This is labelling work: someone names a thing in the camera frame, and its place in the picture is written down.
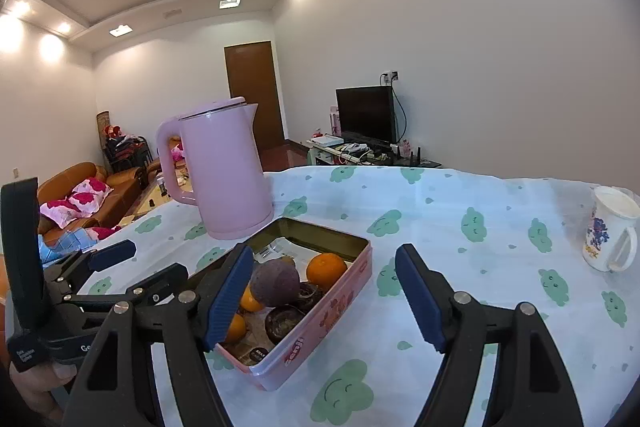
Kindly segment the left human hand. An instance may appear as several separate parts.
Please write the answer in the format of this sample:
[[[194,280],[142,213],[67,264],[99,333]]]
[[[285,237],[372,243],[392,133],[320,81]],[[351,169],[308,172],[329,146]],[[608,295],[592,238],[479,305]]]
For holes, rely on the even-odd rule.
[[[62,423],[63,410],[51,392],[70,383],[77,375],[75,365],[46,362],[19,372],[14,363],[9,366],[12,383],[26,405],[55,426]]]

